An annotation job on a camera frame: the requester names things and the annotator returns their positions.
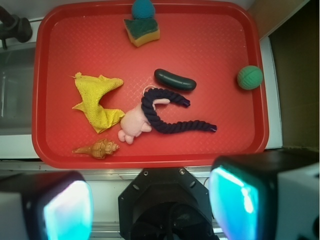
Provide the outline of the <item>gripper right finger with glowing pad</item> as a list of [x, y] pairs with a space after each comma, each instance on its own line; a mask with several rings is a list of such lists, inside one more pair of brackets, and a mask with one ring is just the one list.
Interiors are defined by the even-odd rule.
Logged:
[[320, 156], [301, 149], [226, 155], [208, 182], [214, 219], [229, 240], [317, 240]]

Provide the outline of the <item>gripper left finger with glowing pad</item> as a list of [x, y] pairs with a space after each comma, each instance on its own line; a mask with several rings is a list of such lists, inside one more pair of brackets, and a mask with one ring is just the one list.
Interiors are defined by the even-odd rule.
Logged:
[[91, 187], [77, 171], [0, 178], [2, 240], [88, 240], [93, 215]]

